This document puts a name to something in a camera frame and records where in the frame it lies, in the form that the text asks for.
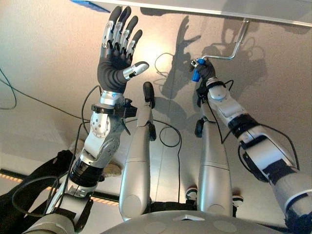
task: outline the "robot forearm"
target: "robot forearm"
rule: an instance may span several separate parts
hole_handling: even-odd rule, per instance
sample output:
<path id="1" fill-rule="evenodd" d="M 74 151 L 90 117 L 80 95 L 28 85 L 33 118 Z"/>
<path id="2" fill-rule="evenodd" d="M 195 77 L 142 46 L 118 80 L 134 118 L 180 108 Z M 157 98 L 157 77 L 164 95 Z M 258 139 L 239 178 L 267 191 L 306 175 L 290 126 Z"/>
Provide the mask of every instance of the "robot forearm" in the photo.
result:
<path id="1" fill-rule="evenodd" d="M 312 178 L 293 166 L 291 154 L 230 96 L 223 83 L 211 78 L 206 87 L 210 106 L 246 151 L 243 158 L 252 173 L 271 184 L 286 224 L 295 226 L 305 215 L 311 216 Z"/>

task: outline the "robot fingers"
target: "robot fingers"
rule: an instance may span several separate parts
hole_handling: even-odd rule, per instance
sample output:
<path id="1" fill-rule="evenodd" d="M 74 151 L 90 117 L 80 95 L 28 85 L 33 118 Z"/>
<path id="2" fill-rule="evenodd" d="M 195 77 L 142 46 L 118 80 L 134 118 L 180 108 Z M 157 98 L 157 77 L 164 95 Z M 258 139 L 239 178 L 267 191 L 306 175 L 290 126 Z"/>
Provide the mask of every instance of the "robot fingers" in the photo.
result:
<path id="1" fill-rule="evenodd" d="M 138 40 L 141 38 L 142 36 L 142 30 L 138 30 L 136 32 L 136 34 L 133 36 L 132 41 L 129 43 L 128 45 L 128 49 L 127 49 L 127 59 L 132 60 L 133 57 L 133 53 L 135 51 L 136 45 Z"/>
<path id="2" fill-rule="evenodd" d="M 120 53 L 122 54 L 126 54 L 126 49 L 127 49 L 127 45 L 129 42 L 129 37 L 134 29 L 134 27 L 136 26 L 138 22 L 138 18 L 137 16 L 133 16 L 132 19 L 130 20 L 130 22 L 127 25 L 127 28 L 125 29 L 125 31 L 123 32 L 121 39 L 120 39 Z"/>
<path id="3" fill-rule="evenodd" d="M 129 6 L 127 6 L 123 12 L 121 13 L 119 20 L 114 28 L 114 37 L 113 37 L 113 44 L 114 46 L 118 46 L 120 45 L 120 39 L 121 39 L 121 35 L 122 35 L 122 30 L 123 27 L 125 25 L 126 20 L 129 18 L 131 14 L 131 8 Z"/>
<path id="4" fill-rule="evenodd" d="M 117 22 L 118 17 L 121 14 L 121 7 L 116 7 L 111 13 L 108 22 L 105 26 L 103 38 L 102 38 L 102 48 L 111 49 L 113 46 L 113 35 L 114 35 L 114 27 Z"/>

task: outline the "person's leg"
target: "person's leg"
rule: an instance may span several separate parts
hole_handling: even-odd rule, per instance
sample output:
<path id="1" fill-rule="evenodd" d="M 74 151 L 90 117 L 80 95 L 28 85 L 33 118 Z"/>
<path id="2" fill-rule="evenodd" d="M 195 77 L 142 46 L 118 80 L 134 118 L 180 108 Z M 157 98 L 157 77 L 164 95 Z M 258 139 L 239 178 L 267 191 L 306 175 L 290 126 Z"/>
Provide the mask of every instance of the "person's leg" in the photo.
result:
<path id="1" fill-rule="evenodd" d="M 185 192 L 185 200 L 187 204 L 192 204 L 196 206 L 196 201 L 197 201 L 197 186 L 191 186 L 188 188 Z"/>
<path id="2" fill-rule="evenodd" d="M 233 217 L 236 217 L 237 208 L 242 205 L 244 198 L 240 195 L 233 195 Z"/>
<path id="3" fill-rule="evenodd" d="M 15 186 L 8 193 L 0 196 L 0 229 L 1 233 L 17 233 L 16 229 L 23 222 L 25 214 L 18 211 L 12 204 L 13 194 L 31 180 L 38 179 L 43 176 L 56 176 L 62 177 L 67 171 L 72 158 L 72 153 L 69 150 L 63 150 L 58 152 L 58 155 L 47 161 L 46 163 L 35 169 L 28 177 L 26 177 L 19 185 Z M 51 187 L 55 180 L 45 179 L 36 181 L 27 185 L 21 190 L 20 193 L 16 194 L 16 201 L 22 201 L 18 204 L 23 210 L 29 210 L 33 202 L 36 200 L 38 195 L 47 187 Z"/>

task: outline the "blue handle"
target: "blue handle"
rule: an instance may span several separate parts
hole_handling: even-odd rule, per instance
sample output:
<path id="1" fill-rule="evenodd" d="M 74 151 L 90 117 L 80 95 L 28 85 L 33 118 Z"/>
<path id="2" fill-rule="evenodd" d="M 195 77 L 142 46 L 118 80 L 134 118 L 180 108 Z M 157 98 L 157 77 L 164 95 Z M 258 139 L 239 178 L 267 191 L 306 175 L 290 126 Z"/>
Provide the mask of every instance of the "blue handle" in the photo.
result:
<path id="1" fill-rule="evenodd" d="M 199 64 L 202 64 L 202 65 L 205 64 L 205 60 L 202 58 L 199 58 L 197 60 L 197 62 Z M 194 69 L 193 75 L 192 75 L 192 81 L 199 82 L 199 79 L 200 79 L 200 75 L 199 75 L 198 71 L 196 69 Z"/>

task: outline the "blue object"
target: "blue object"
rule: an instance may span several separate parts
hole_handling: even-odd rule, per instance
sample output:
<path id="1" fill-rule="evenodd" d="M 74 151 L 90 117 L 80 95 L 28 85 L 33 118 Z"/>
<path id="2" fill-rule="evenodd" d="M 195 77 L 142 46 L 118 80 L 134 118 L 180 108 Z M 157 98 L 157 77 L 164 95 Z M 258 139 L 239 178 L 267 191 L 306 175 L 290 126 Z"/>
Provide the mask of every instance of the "blue object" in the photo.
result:
<path id="1" fill-rule="evenodd" d="M 110 13 L 109 10 L 106 10 L 105 8 L 100 7 L 100 6 L 94 4 L 94 3 L 90 2 L 90 1 L 81 1 L 81 0 L 71 0 L 71 1 L 74 2 L 74 3 L 77 3 L 77 4 L 81 5 L 81 6 L 88 7 L 90 9 L 92 9 L 92 10 L 95 10 L 95 11 Z"/>
<path id="2" fill-rule="evenodd" d="M 205 64 L 205 60 L 202 59 L 202 58 L 199 58 L 199 59 L 197 60 L 197 62 L 198 62 L 199 64 L 202 64 L 202 65 Z M 199 79 L 200 79 L 200 75 L 199 75 L 198 71 L 197 71 L 196 68 L 195 68 L 194 71 L 193 71 L 193 75 L 192 75 L 192 81 L 198 82 Z"/>

